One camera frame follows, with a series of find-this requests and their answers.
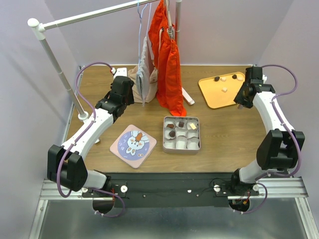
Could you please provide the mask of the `dark round chocolate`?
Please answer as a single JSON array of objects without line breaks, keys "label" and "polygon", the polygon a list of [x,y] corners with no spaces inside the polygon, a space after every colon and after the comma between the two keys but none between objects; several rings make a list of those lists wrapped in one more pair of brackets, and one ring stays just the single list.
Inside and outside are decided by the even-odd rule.
[{"label": "dark round chocolate", "polygon": [[169,136],[172,137],[172,138],[174,138],[174,137],[175,137],[175,132],[174,132],[174,131],[171,131],[171,132],[169,133]]}]

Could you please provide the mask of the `pink chocolate tin box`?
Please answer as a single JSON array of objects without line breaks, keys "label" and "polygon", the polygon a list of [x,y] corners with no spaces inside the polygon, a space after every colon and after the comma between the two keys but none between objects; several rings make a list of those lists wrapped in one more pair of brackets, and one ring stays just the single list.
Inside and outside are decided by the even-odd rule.
[{"label": "pink chocolate tin box", "polygon": [[[178,126],[180,121],[184,122],[184,127]],[[174,128],[166,127],[169,123],[174,124]],[[191,123],[196,125],[196,129],[189,126]],[[171,131],[175,132],[174,138],[169,136]],[[166,116],[163,120],[162,149],[165,153],[197,154],[201,149],[199,119]]]}]

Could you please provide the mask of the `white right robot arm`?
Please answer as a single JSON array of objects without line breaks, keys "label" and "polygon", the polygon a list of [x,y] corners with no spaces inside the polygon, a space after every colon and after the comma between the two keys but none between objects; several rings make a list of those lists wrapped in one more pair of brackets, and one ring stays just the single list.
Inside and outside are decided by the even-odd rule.
[{"label": "white right robot arm", "polygon": [[234,102],[255,107],[260,114],[266,136],[257,149],[256,159],[237,169],[231,176],[230,191],[241,195],[262,178],[275,176],[289,178],[301,167],[301,149],[305,135],[296,131],[282,112],[274,87],[266,83],[263,67],[251,66],[245,70],[245,80]]}]

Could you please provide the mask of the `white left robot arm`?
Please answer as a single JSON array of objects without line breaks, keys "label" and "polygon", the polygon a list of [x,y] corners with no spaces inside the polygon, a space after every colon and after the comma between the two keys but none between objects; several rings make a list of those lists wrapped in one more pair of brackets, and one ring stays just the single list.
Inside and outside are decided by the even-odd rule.
[{"label": "white left robot arm", "polygon": [[48,150],[47,178],[71,191],[93,188],[98,196],[110,193],[108,176],[98,171],[87,170],[84,160],[91,147],[114,122],[134,103],[134,82],[127,76],[116,76],[111,90],[97,102],[95,111],[82,127],[61,146],[53,145]]}]

